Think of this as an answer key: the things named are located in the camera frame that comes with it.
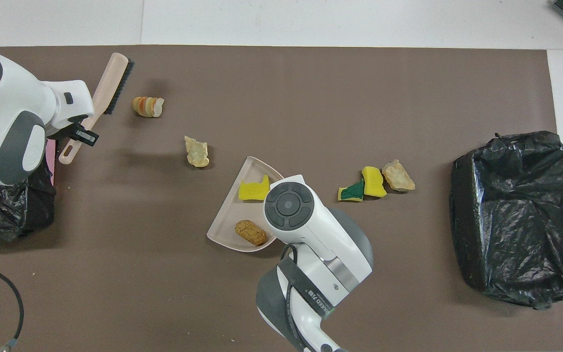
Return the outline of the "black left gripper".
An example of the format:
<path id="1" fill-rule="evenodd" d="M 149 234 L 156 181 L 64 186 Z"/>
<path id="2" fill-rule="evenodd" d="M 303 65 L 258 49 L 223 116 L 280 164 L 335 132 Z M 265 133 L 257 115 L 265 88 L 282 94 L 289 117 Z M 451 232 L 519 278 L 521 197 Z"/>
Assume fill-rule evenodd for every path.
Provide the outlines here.
<path id="1" fill-rule="evenodd" d="M 85 129 L 85 127 L 81 125 L 81 123 L 88 117 L 88 114 L 79 114 L 78 116 L 68 118 L 67 122 L 70 122 L 69 125 L 48 135 L 47 138 L 52 140 L 70 138 L 73 141 L 81 142 L 93 147 L 97 142 L 99 135 L 94 133 L 92 130 Z"/>

